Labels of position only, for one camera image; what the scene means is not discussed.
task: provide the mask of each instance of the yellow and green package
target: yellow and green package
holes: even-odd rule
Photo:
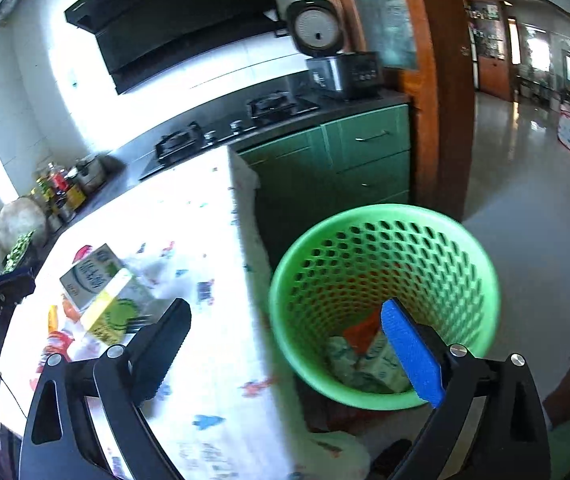
[[[137,317],[154,298],[123,267],[105,285],[81,316],[81,325],[108,345],[123,341],[127,323]]]

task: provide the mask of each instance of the green cabinet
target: green cabinet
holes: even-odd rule
[[[406,105],[323,124],[241,153],[261,182],[258,228],[275,267],[307,229],[340,211],[409,199]]]

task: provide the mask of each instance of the basket rim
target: basket rim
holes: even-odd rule
[[[304,360],[301,358],[301,354],[295,350],[296,345],[293,344],[292,340],[287,336],[287,331],[284,327],[287,321],[286,316],[284,315],[285,306],[283,305],[283,302],[279,300],[279,294],[277,292],[281,290],[284,282],[290,279],[286,274],[286,269],[289,267],[292,257],[300,252],[301,247],[308,244],[308,240],[310,238],[315,238],[317,233],[324,231],[328,226],[342,222],[348,218],[351,219],[354,218],[354,216],[366,216],[367,214],[375,216],[375,212],[390,210],[394,212],[410,212],[411,215],[416,216],[417,220],[427,219],[445,222],[451,228],[460,232],[463,237],[466,237],[469,244],[472,245],[474,250],[478,252],[478,255],[484,259],[485,268],[483,269],[483,281],[487,282],[487,286],[495,290],[495,301],[489,309],[483,311],[483,315],[486,317],[484,324],[488,329],[485,329],[474,343],[473,353],[475,357],[484,357],[490,349],[494,342],[500,317],[501,294],[494,264],[480,242],[478,242],[478,240],[476,240],[476,238],[461,223],[443,215],[442,213],[407,204],[374,204],[343,211],[326,218],[310,228],[287,250],[274,272],[268,297],[271,328],[277,344],[287,359],[287,362],[307,384],[330,399],[348,406],[366,410],[402,410],[405,408],[420,406],[425,404],[426,401],[418,397],[413,389],[401,394],[371,394],[345,386],[340,381],[329,375],[319,375],[316,372],[316,367],[314,365],[309,365],[303,362]]]

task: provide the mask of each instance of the wooden door frame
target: wooden door frame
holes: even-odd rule
[[[363,24],[355,0],[331,0],[343,17],[354,50],[366,50]],[[406,0],[414,30],[418,70],[386,68],[385,85],[412,99],[412,202],[462,219],[471,166],[471,131],[460,134],[456,123],[456,96],[439,85],[451,76],[451,56],[470,57],[469,86],[473,100],[474,79],[463,0]],[[466,43],[452,41],[451,20],[443,20],[442,10],[465,25]],[[474,104],[470,110],[473,121]]]

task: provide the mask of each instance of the patterned tablecloth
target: patterned tablecloth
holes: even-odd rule
[[[308,433],[292,371],[273,342],[271,272],[253,214],[257,186],[241,158],[218,148],[150,178],[65,232],[36,292],[17,307],[0,358],[24,412],[59,277],[81,247],[107,243],[156,298],[191,305],[190,333],[155,399],[142,406],[187,480],[365,478],[369,455],[353,436]],[[129,478],[98,400],[91,412],[114,473]],[[25,429],[5,389],[0,421],[19,434]]]

